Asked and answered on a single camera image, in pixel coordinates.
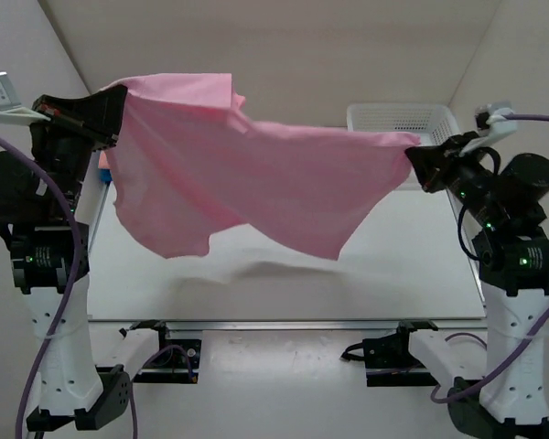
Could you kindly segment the pink t-shirt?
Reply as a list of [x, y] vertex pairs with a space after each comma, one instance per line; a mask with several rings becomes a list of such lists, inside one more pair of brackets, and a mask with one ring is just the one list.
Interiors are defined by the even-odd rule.
[[118, 143], [106, 152], [118, 220], [164, 258], [205, 256], [250, 225], [335, 260], [370, 211], [409, 177], [407, 132], [260, 122], [228, 73], [125, 78]]

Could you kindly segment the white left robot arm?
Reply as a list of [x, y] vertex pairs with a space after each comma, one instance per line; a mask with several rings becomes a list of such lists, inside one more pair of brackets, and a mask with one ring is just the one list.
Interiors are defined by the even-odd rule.
[[116, 85], [75, 100], [44, 95], [26, 108], [0, 86], [0, 123], [26, 126], [32, 143], [24, 154], [0, 137], [0, 237], [38, 340], [17, 437], [103, 428], [135, 410], [141, 369], [172, 356], [171, 338], [144, 327], [124, 333], [119, 359], [97, 365], [92, 356], [89, 228], [75, 211], [92, 153], [117, 143], [126, 95]]

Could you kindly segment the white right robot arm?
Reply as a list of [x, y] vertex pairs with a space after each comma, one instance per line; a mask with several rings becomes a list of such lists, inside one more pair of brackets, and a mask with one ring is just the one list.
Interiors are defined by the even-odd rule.
[[549, 192], [549, 160], [523, 153], [507, 165], [475, 133], [406, 151], [422, 189], [449, 191], [480, 227], [474, 260], [486, 306], [483, 374], [472, 377], [434, 329], [416, 329], [392, 343], [403, 366], [418, 360], [437, 383], [457, 430], [473, 438], [549, 438], [544, 390], [544, 338], [549, 318], [549, 238], [541, 198]]

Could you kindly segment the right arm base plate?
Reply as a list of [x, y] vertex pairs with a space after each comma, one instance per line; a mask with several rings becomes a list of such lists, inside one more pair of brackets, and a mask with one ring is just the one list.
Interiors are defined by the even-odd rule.
[[404, 340], [396, 334], [364, 338], [362, 342], [345, 348], [340, 359], [362, 362], [369, 388], [436, 385], [426, 367], [408, 353]]

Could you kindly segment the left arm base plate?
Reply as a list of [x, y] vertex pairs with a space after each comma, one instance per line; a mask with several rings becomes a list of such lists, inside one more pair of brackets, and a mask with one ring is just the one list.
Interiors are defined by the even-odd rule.
[[197, 384], [202, 353], [200, 332], [171, 331], [161, 342], [160, 352], [148, 360], [135, 383]]

